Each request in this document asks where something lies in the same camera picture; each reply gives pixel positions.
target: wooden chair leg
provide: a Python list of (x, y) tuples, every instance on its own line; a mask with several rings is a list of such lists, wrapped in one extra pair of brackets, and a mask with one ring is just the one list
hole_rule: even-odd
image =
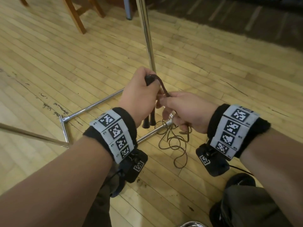
[(20, 0), (20, 1), (24, 6), (28, 6), (28, 3), (26, 2), (26, 0)]
[(105, 13), (103, 12), (101, 6), (99, 5), (99, 3), (97, 2), (97, 0), (88, 0), (92, 6), (94, 7), (95, 11), (97, 12), (97, 14), (104, 18), (105, 17)]
[(69, 11), (69, 14), (72, 18), (72, 20), (74, 21), (74, 24), (76, 25), (77, 29), (79, 30), (80, 33), (85, 34), (86, 33), (86, 29), (73, 5), (73, 3), (71, 2), (71, 0), (63, 0), (67, 10)]

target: wooden floor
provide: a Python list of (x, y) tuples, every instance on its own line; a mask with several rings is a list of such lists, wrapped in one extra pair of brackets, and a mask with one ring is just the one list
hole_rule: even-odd
[[(148, 66), (140, 21), (137, 15), (128, 21), (123, 9), (103, 3), (105, 18), (94, 11), (81, 16), (88, 31), (81, 35), (62, 0), (27, 1), (30, 8), (0, 0), (0, 122), (64, 140), (59, 114), (67, 116), (123, 88), (136, 68)], [(239, 103), (303, 142), (302, 53), (156, 11), (149, 11), (149, 20), (157, 73), (168, 90)], [(72, 139), (118, 99), (71, 120)], [(138, 137), (150, 130), (139, 128)], [(206, 136), (195, 132), (188, 163), (177, 169), (173, 160), (180, 151), (158, 149), (160, 138), (139, 145), (149, 160), (136, 182), (111, 200), (113, 226), (168, 227), (188, 220), (211, 226), (209, 209), (238, 171), (208, 175), (195, 155)], [(3, 132), (0, 141), (0, 193), (64, 151)], [(244, 168), (236, 159), (231, 164)]]

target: hand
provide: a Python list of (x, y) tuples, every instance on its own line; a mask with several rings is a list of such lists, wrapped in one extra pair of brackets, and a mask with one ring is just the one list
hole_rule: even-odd
[(131, 81), (125, 87), (119, 102), (119, 107), (122, 107), (132, 116), (137, 128), (142, 120), (152, 112), (160, 89), (158, 80), (146, 86), (144, 77), (150, 74), (155, 73), (148, 68), (138, 68)]
[(171, 97), (162, 97), (157, 108), (165, 106), (162, 116), (165, 120), (173, 110), (172, 122), (180, 127), (182, 131), (188, 131), (188, 125), (197, 132), (206, 134), (209, 121), (218, 105), (208, 102), (190, 92), (170, 92)]

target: jump rope handle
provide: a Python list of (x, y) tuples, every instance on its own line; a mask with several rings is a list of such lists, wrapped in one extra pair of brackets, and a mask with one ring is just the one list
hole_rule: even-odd
[[(145, 82), (146, 82), (146, 86), (150, 85), (152, 82), (154, 82), (155, 78), (152, 76), (145, 76)], [(149, 116), (147, 116), (144, 121), (143, 121), (143, 125), (142, 127), (145, 129), (150, 128), (150, 126), (155, 126), (156, 125), (156, 120), (154, 118), (154, 109), (151, 112), (151, 116), (150, 116), (150, 120), (149, 120)]]

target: wristband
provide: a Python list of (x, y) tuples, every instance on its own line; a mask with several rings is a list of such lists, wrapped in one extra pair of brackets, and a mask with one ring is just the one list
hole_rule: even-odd
[(228, 160), (234, 156), (239, 158), (257, 135), (270, 128), (270, 123), (259, 116), (239, 105), (219, 106), (210, 119), (208, 143)]
[(120, 163), (132, 150), (138, 147), (137, 129), (131, 115), (116, 107), (89, 123), (83, 135), (96, 139)]

